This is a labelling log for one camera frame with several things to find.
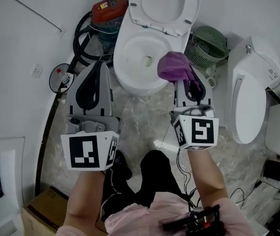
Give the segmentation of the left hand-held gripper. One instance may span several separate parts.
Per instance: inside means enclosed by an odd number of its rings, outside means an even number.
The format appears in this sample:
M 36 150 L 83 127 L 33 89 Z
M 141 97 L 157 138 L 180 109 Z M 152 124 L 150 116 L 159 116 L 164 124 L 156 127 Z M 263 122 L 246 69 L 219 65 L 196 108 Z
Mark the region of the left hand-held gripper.
M 109 69 L 104 62 L 96 61 L 75 78 L 68 90 L 68 108 L 71 115 L 66 117 L 66 133 L 61 135 L 67 168 L 110 168 L 119 139 L 119 118 L 112 116 Z

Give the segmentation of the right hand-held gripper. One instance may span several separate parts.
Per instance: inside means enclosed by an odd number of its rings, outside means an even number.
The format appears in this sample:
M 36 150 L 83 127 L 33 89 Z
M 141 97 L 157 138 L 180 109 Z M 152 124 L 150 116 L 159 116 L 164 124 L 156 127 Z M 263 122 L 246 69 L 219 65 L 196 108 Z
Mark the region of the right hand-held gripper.
M 217 145 L 219 119 L 214 117 L 213 90 L 204 74 L 193 70 L 195 79 L 203 92 L 201 105 L 190 92 L 190 82 L 175 83 L 176 108 L 171 111 L 171 125 L 175 131 L 180 149 L 206 150 Z

